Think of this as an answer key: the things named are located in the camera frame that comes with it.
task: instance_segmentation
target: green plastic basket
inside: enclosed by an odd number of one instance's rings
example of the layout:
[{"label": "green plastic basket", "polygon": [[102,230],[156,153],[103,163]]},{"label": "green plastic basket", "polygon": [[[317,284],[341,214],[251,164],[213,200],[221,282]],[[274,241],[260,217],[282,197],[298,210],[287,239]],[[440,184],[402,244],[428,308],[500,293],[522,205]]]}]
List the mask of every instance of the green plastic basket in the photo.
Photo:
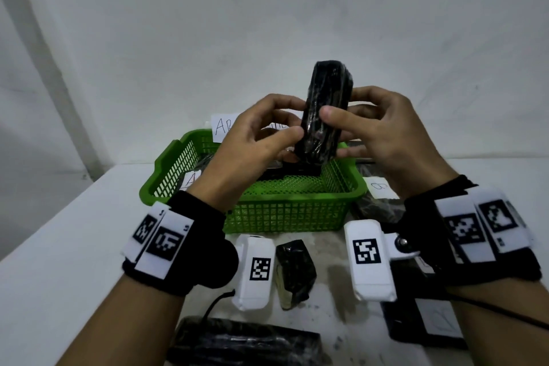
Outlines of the green plastic basket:
[{"label": "green plastic basket", "polygon": [[[140,189],[148,206],[166,203],[180,175],[194,168],[200,154],[212,153],[211,130],[198,129],[172,141],[154,161],[154,173]],[[288,175],[282,180],[257,181],[227,214],[225,233],[338,230],[349,205],[366,192],[355,160],[333,160],[320,176]]]}]

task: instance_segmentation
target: table surface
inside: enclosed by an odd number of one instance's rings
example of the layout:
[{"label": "table surface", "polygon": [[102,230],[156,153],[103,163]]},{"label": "table surface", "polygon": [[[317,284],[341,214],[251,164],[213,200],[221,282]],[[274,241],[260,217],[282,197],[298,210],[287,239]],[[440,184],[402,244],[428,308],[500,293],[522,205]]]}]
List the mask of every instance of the table surface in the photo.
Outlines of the table surface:
[{"label": "table surface", "polygon": [[[452,160],[480,184],[502,188],[538,239],[549,272],[549,158]],[[0,357],[4,366],[53,365],[121,275],[120,249],[147,207],[138,190],[152,164],[119,165],[95,182],[0,262]],[[267,307],[240,312],[221,301],[212,317],[269,323],[321,334],[336,365],[470,365],[467,352],[423,349],[391,340],[378,303],[353,295],[342,231],[274,235],[276,244],[302,238],[318,278],[310,299],[282,311],[272,288]],[[223,290],[196,286],[182,317],[202,315]]]}]

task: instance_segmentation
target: white wall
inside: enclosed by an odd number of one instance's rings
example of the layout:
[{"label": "white wall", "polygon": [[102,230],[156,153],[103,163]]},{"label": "white wall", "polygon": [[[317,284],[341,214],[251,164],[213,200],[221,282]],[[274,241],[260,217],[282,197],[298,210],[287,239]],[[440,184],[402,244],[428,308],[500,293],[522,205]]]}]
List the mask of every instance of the white wall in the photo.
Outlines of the white wall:
[{"label": "white wall", "polygon": [[0,259],[90,184],[0,0]]},{"label": "white wall", "polygon": [[320,59],[409,96],[447,157],[549,154],[549,0],[31,1],[106,164],[305,96]]}]

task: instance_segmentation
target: white plastic device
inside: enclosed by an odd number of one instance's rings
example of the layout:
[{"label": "white plastic device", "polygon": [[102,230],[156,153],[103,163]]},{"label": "white plastic device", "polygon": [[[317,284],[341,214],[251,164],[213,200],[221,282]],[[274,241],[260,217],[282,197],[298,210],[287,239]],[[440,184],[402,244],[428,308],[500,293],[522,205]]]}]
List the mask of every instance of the white plastic device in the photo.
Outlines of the white plastic device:
[{"label": "white plastic device", "polygon": [[396,300],[390,260],[419,255],[419,252],[400,252],[395,244],[397,237],[396,233],[384,234],[376,220],[354,220],[345,224],[351,280],[358,300]]},{"label": "white plastic device", "polygon": [[276,246],[270,238],[247,234],[240,235],[234,246],[239,263],[232,302],[241,311],[263,308],[271,295]]}]

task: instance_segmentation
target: wire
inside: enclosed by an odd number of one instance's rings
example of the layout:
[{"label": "wire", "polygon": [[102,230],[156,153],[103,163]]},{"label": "wire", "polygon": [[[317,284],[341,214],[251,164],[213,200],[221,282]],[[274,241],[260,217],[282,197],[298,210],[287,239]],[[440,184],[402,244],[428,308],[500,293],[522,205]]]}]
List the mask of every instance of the wire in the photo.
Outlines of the wire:
[{"label": "wire", "polygon": [[477,307],[487,309],[489,311],[493,311],[497,314],[505,315],[506,317],[514,318],[515,320],[522,321],[524,323],[528,323],[528,324],[533,325],[535,327],[539,327],[539,328],[544,329],[544,330],[549,330],[549,324],[544,323],[543,321],[536,320],[535,318],[529,317],[527,315],[514,313],[514,312],[509,311],[508,309],[505,309],[505,308],[501,308],[501,307],[498,307],[498,306],[495,306],[495,305],[492,305],[492,304],[488,304],[488,303],[482,302],[482,301],[470,300],[469,298],[460,297],[460,296],[454,295],[452,293],[447,293],[447,296],[452,301],[465,302],[465,303],[468,303],[468,304],[471,304],[471,305],[475,305]]},{"label": "wire", "polygon": [[220,300],[222,300],[223,298],[234,297],[234,294],[236,294],[236,290],[232,290],[232,291],[229,292],[229,293],[222,293],[221,295],[219,295],[219,296],[210,304],[210,307],[208,307],[208,309],[206,310],[206,314],[204,314],[204,316],[202,317],[202,321],[201,321],[200,323],[201,323],[201,324],[206,323],[206,320],[208,319],[208,315],[210,315],[211,311],[213,310],[213,308],[215,307],[215,305],[216,305]]}]

